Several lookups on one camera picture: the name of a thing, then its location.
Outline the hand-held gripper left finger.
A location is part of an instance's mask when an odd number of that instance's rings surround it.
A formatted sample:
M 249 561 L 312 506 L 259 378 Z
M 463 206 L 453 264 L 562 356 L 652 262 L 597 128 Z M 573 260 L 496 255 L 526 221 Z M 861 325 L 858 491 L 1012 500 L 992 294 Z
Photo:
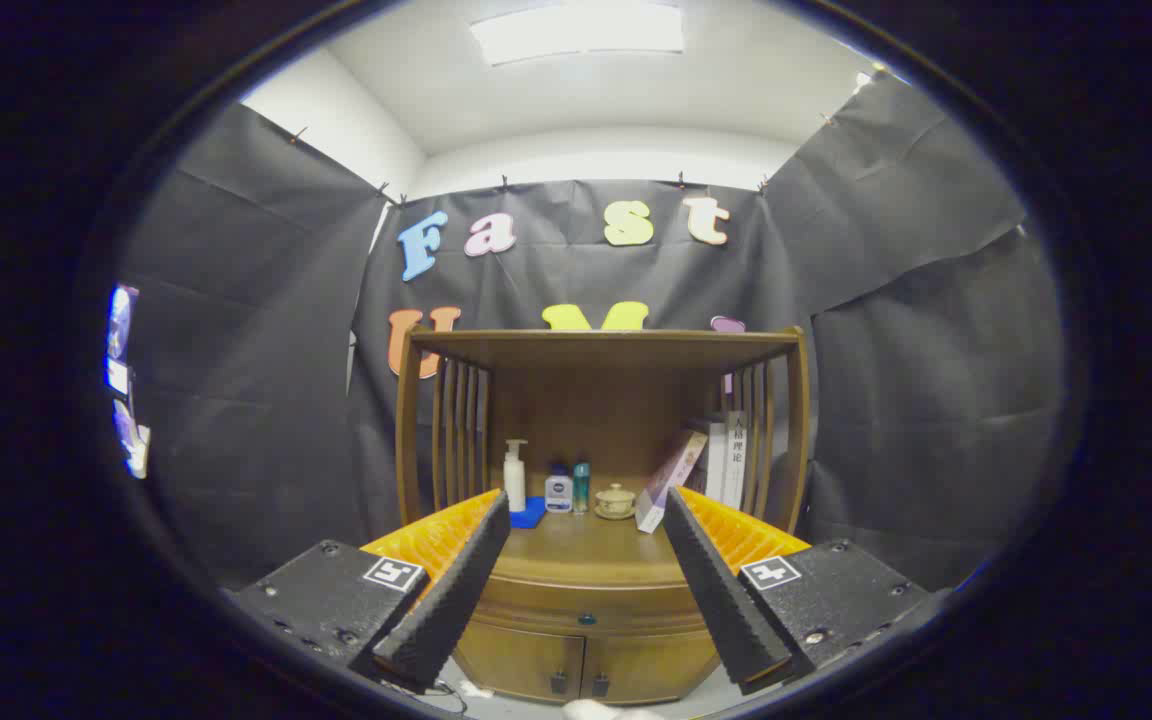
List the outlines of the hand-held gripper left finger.
M 321 539 L 232 601 L 291 647 L 422 694 L 456 651 L 509 529 L 507 497 L 490 488 L 362 547 Z

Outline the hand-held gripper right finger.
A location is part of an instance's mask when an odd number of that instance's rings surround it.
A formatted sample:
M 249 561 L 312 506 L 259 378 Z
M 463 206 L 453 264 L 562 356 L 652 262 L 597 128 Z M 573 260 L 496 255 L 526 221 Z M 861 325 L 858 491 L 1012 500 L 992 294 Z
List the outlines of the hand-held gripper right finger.
M 932 606 L 850 539 L 801 541 L 691 488 L 668 488 L 664 529 L 742 694 L 850 660 Z

